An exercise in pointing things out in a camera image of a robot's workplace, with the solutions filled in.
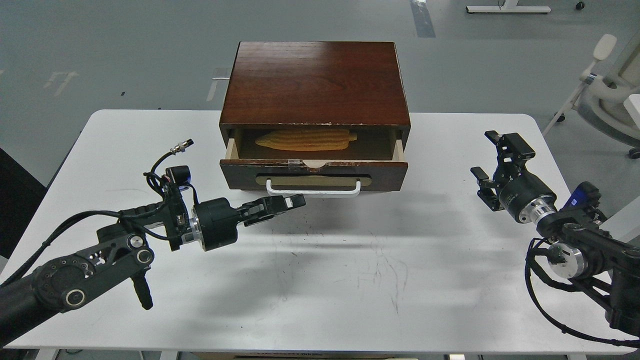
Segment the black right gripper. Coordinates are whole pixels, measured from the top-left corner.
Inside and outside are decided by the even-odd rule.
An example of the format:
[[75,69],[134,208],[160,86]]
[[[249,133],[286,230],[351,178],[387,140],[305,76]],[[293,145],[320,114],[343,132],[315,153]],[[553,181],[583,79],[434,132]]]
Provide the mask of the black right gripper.
[[486,131],[484,136],[496,147],[497,167],[494,181],[481,167],[470,168],[482,202],[493,212],[507,210],[520,224],[535,223],[543,215],[555,212],[556,194],[526,169],[526,162],[536,153],[523,137],[519,133],[499,134],[495,130]]

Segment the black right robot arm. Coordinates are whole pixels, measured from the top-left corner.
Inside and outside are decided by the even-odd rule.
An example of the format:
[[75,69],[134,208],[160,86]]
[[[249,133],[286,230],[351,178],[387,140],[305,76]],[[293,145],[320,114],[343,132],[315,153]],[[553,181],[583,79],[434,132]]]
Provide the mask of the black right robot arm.
[[638,340],[594,337],[559,322],[542,308],[531,282],[536,275],[553,289],[585,294],[604,309],[610,328],[638,337],[639,249],[601,229],[607,217],[599,209],[599,189],[582,182],[557,208],[556,194],[526,168],[536,153],[521,135],[494,130],[484,135],[496,148],[497,167],[491,177],[481,167],[471,168],[478,198],[494,212],[507,211],[519,224],[534,224],[539,235],[530,241],[525,256],[525,285],[535,307],[562,333],[637,348]]

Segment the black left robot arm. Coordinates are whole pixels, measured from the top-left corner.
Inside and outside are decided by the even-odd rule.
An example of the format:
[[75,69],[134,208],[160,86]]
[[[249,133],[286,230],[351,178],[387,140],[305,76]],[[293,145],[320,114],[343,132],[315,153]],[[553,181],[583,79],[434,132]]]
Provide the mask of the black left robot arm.
[[[204,251],[211,251],[237,242],[239,224],[249,227],[306,205],[302,194],[293,194],[265,196],[235,208],[224,197],[200,202],[194,191],[194,206],[188,210],[182,191],[193,187],[189,167],[168,167],[163,175],[156,171],[163,161],[185,152],[193,143],[192,139],[180,142],[144,173],[147,185],[161,197],[160,202],[119,211],[85,210],[72,215],[2,283],[2,346],[59,313],[86,306],[125,280],[132,281],[141,307],[150,310],[153,297],[146,273],[155,255],[147,237],[167,241],[172,251],[194,242]],[[96,215],[116,219],[114,224],[96,231],[97,244],[34,267],[55,239]]]

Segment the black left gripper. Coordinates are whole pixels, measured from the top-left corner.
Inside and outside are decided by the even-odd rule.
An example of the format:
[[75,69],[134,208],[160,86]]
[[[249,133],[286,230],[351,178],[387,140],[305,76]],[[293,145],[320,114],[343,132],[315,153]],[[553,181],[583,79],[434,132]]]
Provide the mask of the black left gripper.
[[194,234],[204,251],[212,251],[237,241],[238,223],[253,226],[304,205],[303,194],[265,196],[243,203],[238,209],[224,197],[207,200],[193,207]]

